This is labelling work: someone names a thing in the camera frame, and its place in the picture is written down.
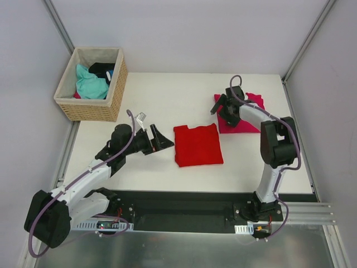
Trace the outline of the magenta t shirt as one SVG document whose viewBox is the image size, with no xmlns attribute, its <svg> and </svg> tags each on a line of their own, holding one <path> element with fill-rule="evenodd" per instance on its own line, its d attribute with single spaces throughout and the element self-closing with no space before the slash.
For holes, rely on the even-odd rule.
<svg viewBox="0 0 357 268">
<path fill-rule="evenodd" d="M 253 94 L 253 93 L 246 93 L 245 94 L 249 100 L 255 102 L 257 105 L 259 105 L 262 109 L 265 109 L 264 107 L 264 100 L 263 97 L 260 94 Z M 219 112 L 222 109 L 222 106 L 220 106 L 217 110 L 217 119 L 218 119 L 218 128 L 220 134 L 233 134 L 233 133 L 260 133 L 260 130 L 255 128 L 253 125 L 246 121 L 240 121 L 236 127 L 231 127 L 229 126 L 225 120 L 223 120 L 219 116 Z"/>
</svg>

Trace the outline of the red t shirt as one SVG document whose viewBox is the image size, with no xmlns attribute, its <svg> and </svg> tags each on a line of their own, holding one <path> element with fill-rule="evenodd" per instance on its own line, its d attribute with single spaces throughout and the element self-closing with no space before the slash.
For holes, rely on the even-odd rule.
<svg viewBox="0 0 357 268">
<path fill-rule="evenodd" d="M 216 124 L 188 128 L 173 128 L 175 134 L 175 162 L 181 167 L 220 165 L 224 163 Z"/>
</svg>

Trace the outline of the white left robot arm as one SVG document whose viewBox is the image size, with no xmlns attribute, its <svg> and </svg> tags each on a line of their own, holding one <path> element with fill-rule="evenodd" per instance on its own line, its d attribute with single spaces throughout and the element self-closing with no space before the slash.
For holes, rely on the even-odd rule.
<svg viewBox="0 0 357 268">
<path fill-rule="evenodd" d="M 117 125 L 110 140 L 78 178 L 50 192 L 39 190 L 32 198 L 24 224 L 29 243 L 37 238 L 47 247 L 56 248 L 82 221 L 97 214 L 118 216 L 122 207 L 119 196 L 99 184 L 115 175 L 128 155 L 150 155 L 174 146 L 155 125 L 150 129 L 152 138 L 146 129 L 134 131 L 130 125 Z"/>
</svg>

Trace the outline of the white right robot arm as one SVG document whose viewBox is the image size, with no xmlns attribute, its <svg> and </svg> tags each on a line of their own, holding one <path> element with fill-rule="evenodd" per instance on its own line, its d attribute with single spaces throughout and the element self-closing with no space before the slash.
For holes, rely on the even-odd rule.
<svg viewBox="0 0 357 268">
<path fill-rule="evenodd" d="M 256 103 L 246 100 L 241 87 L 226 88 L 212 107 L 228 126 L 235 127 L 246 121 L 260 130 L 260 155 L 264 162 L 262 178 L 250 203 L 239 210 L 242 218 L 252 222 L 264 220 L 279 208 L 279 188 L 286 170 L 298 161 L 301 166 L 300 146 L 292 117 L 278 118 Z"/>
</svg>

